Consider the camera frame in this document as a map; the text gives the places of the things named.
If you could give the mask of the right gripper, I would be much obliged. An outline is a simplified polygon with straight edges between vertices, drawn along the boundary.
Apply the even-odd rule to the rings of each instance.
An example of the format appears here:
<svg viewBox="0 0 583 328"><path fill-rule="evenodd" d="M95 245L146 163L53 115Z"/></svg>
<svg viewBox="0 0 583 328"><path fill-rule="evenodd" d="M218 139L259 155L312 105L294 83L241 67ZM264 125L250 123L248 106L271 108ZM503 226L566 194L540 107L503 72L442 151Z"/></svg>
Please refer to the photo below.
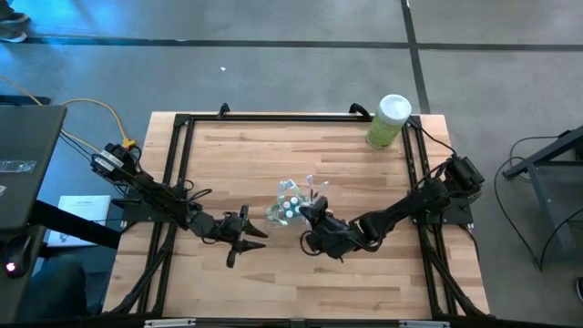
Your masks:
<svg viewBox="0 0 583 328"><path fill-rule="evenodd" d="M300 237L300 247L309 256L326 254L343 261L344 254L369 246L370 241L354 222L337 219L328 211L325 197L302 204L299 212L310 226Z"/></svg>

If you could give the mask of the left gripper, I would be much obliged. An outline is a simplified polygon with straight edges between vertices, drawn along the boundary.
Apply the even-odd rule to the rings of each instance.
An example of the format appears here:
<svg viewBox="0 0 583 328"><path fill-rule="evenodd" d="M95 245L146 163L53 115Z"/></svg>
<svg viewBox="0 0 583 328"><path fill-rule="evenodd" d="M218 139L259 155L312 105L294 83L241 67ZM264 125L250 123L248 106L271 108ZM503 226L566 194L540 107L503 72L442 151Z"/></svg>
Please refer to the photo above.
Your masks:
<svg viewBox="0 0 583 328"><path fill-rule="evenodd" d="M256 241L244 240L241 235L245 227L247 235L259 238L268 238L268 235L255 227L250 220L247 219L249 212L248 205L242 205L239 212L228 211L224 212L224 220L220 225L218 241L226 242L231 245L227 256L226 265L228 268L233 268L236 257L245 251L253 251L265 248L264 243Z"/></svg>

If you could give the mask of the clear acrylic organizer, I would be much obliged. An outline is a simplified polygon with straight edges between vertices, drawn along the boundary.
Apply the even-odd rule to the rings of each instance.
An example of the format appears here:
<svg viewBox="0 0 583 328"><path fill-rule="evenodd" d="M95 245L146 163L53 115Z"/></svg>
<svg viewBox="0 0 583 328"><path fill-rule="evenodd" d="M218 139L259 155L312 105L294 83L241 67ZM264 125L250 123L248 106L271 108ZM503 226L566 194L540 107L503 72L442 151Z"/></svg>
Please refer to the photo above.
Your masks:
<svg viewBox="0 0 583 328"><path fill-rule="evenodd" d="M276 197L275 197L275 201L274 203L277 201L277 194L278 194L278 185L277 185L277 192L276 192ZM299 223L299 222L305 222L306 219L304 218L304 216L302 214L298 214L294 211L294 208L296 206L301 206L301 207L308 207L313 205L319 198L321 198L322 196L319 195L319 187L320 185L315 185L313 187L313 194L310 194L310 189L309 189L309 185L305 188L302 189L298 184L297 186L300 189L300 194L294 194L293 192L290 192L289 190L285 190L285 201L289 201L291 202L291 198L292 197L297 197L299 199L299 203L297 205L292 205L291 207L287 210L291 210L293 212L293 217L288 219L285 217L285 211L286 209L284 209L284 214L283 214L283 218L284 220L287 222L287 224L285 226L289 226L292 223Z"/></svg>

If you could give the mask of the green disinfecting wipes canister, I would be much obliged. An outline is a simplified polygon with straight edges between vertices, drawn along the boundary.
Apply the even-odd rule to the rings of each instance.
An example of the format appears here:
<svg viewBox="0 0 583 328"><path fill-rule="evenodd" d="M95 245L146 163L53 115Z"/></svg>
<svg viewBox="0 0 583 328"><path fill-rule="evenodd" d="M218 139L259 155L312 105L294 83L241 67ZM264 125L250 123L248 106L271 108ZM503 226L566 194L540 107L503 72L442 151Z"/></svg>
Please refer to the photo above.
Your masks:
<svg viewBox="0 0 583 328"><path fill-rule="evenodd" d="M367 143L374 149L389 147L411 113L412 106L406 97L397 94L384 96L366 133Z"/></svg>

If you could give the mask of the white aluminium extrusion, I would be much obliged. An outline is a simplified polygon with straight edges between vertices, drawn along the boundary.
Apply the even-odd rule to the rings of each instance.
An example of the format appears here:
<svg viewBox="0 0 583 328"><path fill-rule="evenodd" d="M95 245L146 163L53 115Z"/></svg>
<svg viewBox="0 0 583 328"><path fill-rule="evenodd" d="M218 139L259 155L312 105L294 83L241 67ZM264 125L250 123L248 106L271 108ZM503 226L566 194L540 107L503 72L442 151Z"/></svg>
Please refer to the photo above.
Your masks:
<svg viewBox="0 0 583 328"><path fill-rule="evenodd" d="M426 321L426 320L402 320L399 328L451 328L449 322Z"/></svg>
<svg viewBox="0 0 583 328"><path fill-rule="evenodd" d="M196 324L195 318L161 318L146 320L143 328L190 328Z"/></svg>

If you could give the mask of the white booklet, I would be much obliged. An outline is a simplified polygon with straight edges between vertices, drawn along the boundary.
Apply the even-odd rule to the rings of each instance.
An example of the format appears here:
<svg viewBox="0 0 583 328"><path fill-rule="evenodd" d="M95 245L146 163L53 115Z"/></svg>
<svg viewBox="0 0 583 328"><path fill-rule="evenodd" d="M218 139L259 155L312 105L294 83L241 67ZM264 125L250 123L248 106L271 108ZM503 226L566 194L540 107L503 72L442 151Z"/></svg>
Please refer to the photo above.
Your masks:
<svg viewBox="0 0 583 328"><path fill-rule="evenodd" d="M61 196L57 207L60 210L74 214L81 219L104 225L107 220L111 197L98 196ZM95 243L73 237L62 232L50 231L47 240L48 247L86 247L96 246Z"/></svg>

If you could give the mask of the black device with indicator light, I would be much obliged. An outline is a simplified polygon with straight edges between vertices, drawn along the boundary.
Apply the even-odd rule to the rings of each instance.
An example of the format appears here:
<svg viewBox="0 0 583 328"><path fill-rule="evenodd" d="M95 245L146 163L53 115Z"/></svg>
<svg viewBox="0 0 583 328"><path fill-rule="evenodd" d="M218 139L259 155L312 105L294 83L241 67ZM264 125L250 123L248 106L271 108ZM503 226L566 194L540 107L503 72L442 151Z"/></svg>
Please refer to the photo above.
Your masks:
<svg viewBox="0 0 583 328"><path fill-rule="evenodd" d="M0 252L0 265L11 279L23 277L30 268L33 237L20 234L11 238Z"/></svg>

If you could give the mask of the black side desk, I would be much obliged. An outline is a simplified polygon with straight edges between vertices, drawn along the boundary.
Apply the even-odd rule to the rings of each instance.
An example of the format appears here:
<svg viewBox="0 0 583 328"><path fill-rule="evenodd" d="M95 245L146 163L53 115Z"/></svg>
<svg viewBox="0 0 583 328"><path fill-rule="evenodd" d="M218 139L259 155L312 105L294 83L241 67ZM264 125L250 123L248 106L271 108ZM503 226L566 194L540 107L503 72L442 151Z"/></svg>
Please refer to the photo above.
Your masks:
<svg viewBox="0 0 583 328"><path fill-rule="evenodd" d="M63 106L0 107L0 231L26 225L65 116Z"/></svg>

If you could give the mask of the black aluminium rig frame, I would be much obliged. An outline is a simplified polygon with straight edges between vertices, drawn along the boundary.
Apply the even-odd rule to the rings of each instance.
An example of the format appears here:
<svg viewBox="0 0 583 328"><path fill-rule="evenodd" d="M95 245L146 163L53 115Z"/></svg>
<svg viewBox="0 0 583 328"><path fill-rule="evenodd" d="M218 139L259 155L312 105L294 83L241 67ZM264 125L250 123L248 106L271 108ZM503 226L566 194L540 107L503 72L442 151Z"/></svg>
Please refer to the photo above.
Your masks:
<svg viewBox="0 0 583 328"><path fill-rule="evenodd" d="M403 220L376 252L357 251L343 261L304 254L304 226L272 224L265 208L277 184L306 177L329 182L333 214L351 220L382 210L405 196L427 171L451 154L445 118L421 115L421 132L409 130L386 149L373 149L360 115L336 113L189 113L182 128L175 114L155 112L145 141L143 168L161 178L184 175L190 191L211 189L205 211L250 208L264 231L265 248L240 255L233 268L225 243L206 244L189 231L176 233L162 313L166 317L262 319L427 319L427 287L445 305L445 283L426 269L419 232Z"/></svg>

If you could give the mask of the black desk frame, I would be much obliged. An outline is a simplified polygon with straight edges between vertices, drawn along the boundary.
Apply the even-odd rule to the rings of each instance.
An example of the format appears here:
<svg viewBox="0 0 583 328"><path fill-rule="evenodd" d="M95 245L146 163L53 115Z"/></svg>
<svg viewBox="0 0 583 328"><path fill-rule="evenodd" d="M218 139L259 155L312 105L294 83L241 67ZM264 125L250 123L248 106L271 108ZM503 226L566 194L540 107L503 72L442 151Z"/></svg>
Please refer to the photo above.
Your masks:
<svg viewBox="0 0 583 328"><path fill-rule="evenodd" d="M583 260L583 125L516 141L496 176L528 182L537 198L547 236L539 252L527 250L540 270L553 261Z"/></svg>

